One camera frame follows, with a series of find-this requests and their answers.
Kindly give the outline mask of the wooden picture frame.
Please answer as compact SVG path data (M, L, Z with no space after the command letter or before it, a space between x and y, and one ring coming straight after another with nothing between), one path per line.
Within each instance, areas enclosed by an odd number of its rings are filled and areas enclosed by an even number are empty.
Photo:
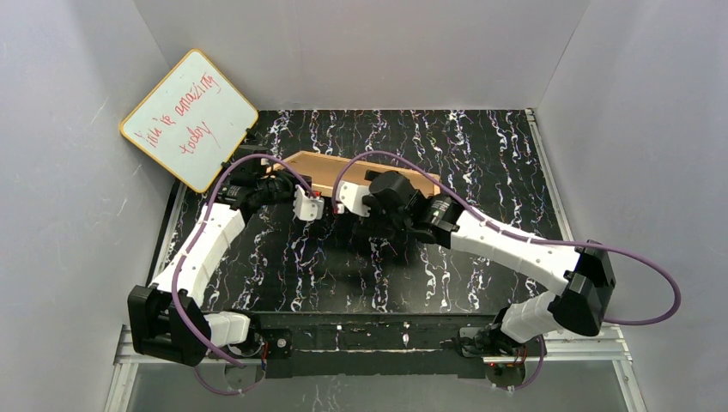
M330 197L333 194L335 178L349 163L347 158L307 151L299 151L283 161L301 176L310 177L312 188L320 192L323 197ZM386 166L367 161L357 161L351 166L343 175L341 184L346 185L350 190L354 185L368 187L372 183L368 179L369 175L390 171L403 175L413 189L419 191L424 197L440 194L438 185L412 168Z

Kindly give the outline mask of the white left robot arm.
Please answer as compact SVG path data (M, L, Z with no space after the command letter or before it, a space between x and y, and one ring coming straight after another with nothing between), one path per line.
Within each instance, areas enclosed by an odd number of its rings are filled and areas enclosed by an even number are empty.
M202 207L193 230L167 267L135 286L127 305L134 350L190 367L207 353L251 342L252 320L241 312L202 310L205 289L233 241L260 208L287 203L297 217L317 220L323 198L312 178L289 169L234 172Z

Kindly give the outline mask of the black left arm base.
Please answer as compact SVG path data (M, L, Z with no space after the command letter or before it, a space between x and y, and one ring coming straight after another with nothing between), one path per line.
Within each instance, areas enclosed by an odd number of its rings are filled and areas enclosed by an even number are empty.
M288 329L264 329L255 325L246 315L217 313L206 315L210 328L210 341L224 353L236 359L258 358L264 351L273 359L290 354L292 331Z

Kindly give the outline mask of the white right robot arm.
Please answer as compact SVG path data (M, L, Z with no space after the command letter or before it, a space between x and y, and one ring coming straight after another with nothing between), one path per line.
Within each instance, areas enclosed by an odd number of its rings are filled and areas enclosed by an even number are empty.
M426 197L395 171L377 173L366 185L338 177L334 187L339 213L391 225L424 244L489 259L546 288L502 309L486 330L486 342L505 348L555 330L582 336L600 332L616 280L608 254L597 243L553 244L491 220L450 189Z

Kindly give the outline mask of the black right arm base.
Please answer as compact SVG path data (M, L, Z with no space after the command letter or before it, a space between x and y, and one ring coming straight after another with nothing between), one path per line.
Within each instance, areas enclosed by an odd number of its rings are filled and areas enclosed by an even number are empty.
M537 338L519 343L492 327L460 328L453 339L455 348L465 358L505 357L506 363L523 363L529 356L541 355Z

